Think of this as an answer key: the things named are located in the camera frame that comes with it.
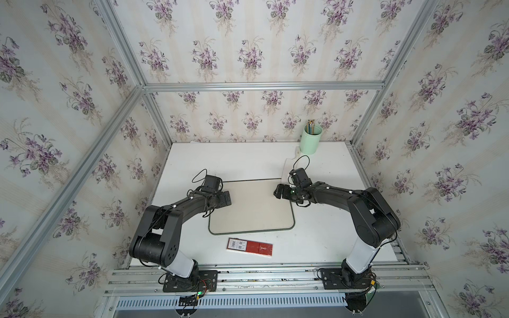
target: red card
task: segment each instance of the red card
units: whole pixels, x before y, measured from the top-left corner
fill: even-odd
[[[263,256],[272,256],[272,244],[269,243],[229,238],[226,249],[232,251],[259,254]]]

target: mint green cup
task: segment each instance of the mint green cup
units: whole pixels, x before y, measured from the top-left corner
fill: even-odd
[[[300,139],[300,152],[305,155],[314,154],[318,148],[318,142],[320,141],[322,132],[322,127],[315,125],[315,134],[317,135],[308,134],[306,132],[306,126],[304,125],[304,129],[302,130],[302,137]]]

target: metal grille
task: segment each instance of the metal grille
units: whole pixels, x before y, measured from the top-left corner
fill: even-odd
[[[117,310],[182,309],[180,296],[120,297]],[[206,295],[196,308],[283,308],[346,306],[344,293],[263,294],[263,295]]]

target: barcode label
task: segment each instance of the barcode label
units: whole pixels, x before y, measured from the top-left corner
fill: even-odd
[[[241,241],[236,239],[230,239],[228,241],[228,248],[230,249],[236,249],[239,251],[246,251],[247,248],[247,241]]]

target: white cutting board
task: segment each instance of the white cutting board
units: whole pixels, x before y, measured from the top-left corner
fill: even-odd
[[[226,182],[232,205],[216,209],[209,219],[215,235],[291,229],[295,225],[290,201],[277,199],[274,190],[281,182],[254,180]]]

